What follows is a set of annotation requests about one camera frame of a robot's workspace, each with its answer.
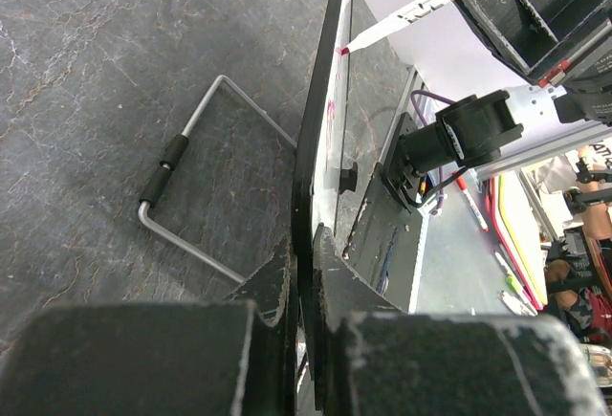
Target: marbled gray surface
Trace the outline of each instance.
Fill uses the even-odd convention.
[[[296,137],[327,0],[0,0],[0,356],[56,303],[203,300],[234,283],[153,237],[139,193],[219,74]],[[355,0],[353,32],[374,22]],[[354,54],[357,194],[404,87],[388,43]],[[293,155],[231,93],[191,135],[152,216],[247,276],[288,235]]]

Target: shorts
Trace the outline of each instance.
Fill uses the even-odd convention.
[[[578,301],[572,305],[567,313],[580,324],[582,330],[586,330],[593,323],[593,306],[589,300],[589,294],[585,288],[578,290]]]

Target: person's arm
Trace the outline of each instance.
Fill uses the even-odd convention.
[[[579,151],[579,155],[582,158],[586,158],[587,162],[590,161],[590,150],[585,147]],[[601,170],[603,167],[593,165],[593,170]],[[600,190],[600,184],[598,182],[591,182],[589,184],[581,184],[578,182],[578,188],[583,193],[590,193],[593,191]],[[582,229],[586,237],[601,241],[602,239],[612,238],[612,223],[610,222],[610,215],[608,214],[608,205],[606,203],[597,204],[596,206],[589,206],[586,211],[582,214],[582,222],[584,223]]]

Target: black handle sleeve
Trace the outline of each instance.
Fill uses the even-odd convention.
[[[159,166],[146,185],[140,201],[148,201],[151,204],[151,208],[155,207],[164,192],[165,186],[168,185],[170,177],[172,177],[172,171],[166,167]]]
[[[183,134],[177,134],[170,142],[170,145],[164,152],[164,157],[160,161],[160,165],[168,164],[170,166],[170,170],[176,169],[176,166],[179,165],[179,161],[185,153],[187,146],[189,145],[189,139],[185,137]]]

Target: purple cable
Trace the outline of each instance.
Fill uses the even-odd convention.
[[[410,93],[410,101],[412,102],[414,111],[417,112],[417,116],[419,117],[419,120],[421,120],[423,127],[427,126],[427,120],[425,119],[425,115],[423,115],[423,112],[421,111],[421,108],[419,107],[419,103],[417,102],[417,99],[415,98],[415,96],[425,96],[426,98],[435,99],[447,105],[452,105],[453,103],[455,103],[454,100],[443,98],[442,96],[438,96],[437,94],[430,93],[429,91],[423,91],[423,90],[412,91]],[[438,178],[440,179],[440,182],[442,182],[442,167],[441,166],[438,167]],[[431,215],[439,215],[440,212],[442,211],[443,204],[444,204],[444,189],[442,188],[440,189],[440,191],[438,191],[438,202],[436,203],[436,208],[431,211]]]

